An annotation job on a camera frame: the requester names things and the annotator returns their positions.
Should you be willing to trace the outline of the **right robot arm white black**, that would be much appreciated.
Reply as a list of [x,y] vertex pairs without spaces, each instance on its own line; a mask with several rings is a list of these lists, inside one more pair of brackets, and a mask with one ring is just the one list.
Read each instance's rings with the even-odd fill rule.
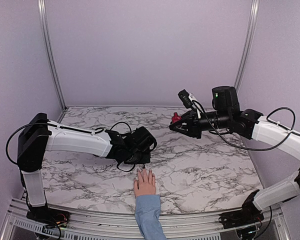
[[[218,86],[212,89],[213,111],[205,112],[192,93],[181,90],[178,97],[188,112],[174,113],[169,129],[200,139],[203,131],[227,129],[229,134],[238,134],[248,140],[269,145],[268,150],[279,149],[300,161],[300,132],[271,120],[253,109],[242,111],[233,86]],[[237,219],[248,224],[257,213],[280,202],[289,201],[300,195],[300,167],[289,177],[262,190],[251,193],[242,204]]]

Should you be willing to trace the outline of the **blue shirt sleeve forearm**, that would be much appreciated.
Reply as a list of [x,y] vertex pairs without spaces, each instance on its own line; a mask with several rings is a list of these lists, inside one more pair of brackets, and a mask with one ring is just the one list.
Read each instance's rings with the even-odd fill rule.
[[159,221],[161,199],[159,195],[143,195],[136,197],[135,220],[145,240],[166,240]]

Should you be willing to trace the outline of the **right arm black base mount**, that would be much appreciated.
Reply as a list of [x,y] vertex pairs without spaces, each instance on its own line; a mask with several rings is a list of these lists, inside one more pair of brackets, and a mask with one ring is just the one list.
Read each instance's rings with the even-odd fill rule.
[[228,211],[219,215],[218,221],[223,225],[224,229],[240,227],[264,220],[262,211],[258,210],[253,204],[254,197],[258,192],[259,190],[255,190],[250,193],[240,210]]

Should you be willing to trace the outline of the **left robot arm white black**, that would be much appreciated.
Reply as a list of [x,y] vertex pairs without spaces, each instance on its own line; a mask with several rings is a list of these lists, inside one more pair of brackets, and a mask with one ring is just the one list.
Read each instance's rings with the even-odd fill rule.
[[143,126],[120,134],[112,129],[86,130],[50,121],[38,113],[21,129],[18,137],[17,166],[24,181],[29,204],[43,223],[53,219],[42,181],[42,162],[46,152],[68,151],[112,159],[118,165],[148,164],[156,148],[155,137]]

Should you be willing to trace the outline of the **red nail polish bottle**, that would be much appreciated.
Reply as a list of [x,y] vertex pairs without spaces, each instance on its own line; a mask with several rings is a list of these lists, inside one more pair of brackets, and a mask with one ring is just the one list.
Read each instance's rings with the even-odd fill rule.
[[182,119],[182,117],[180,115],[178,115],[177,112],[173,113],[173,116],[171,117],[171,124],[174,124],[178,121],[180,121]]

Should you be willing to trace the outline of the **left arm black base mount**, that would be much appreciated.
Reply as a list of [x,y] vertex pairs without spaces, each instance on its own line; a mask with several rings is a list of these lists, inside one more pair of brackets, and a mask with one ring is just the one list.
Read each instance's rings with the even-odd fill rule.
[[30,220],[37,221],[48,225],[49,227],[67,227],[70,213],[64,210],[58,210],[44,206],[34,207],[30,204],[29,198],[26,197],[28,212],[26,217]]

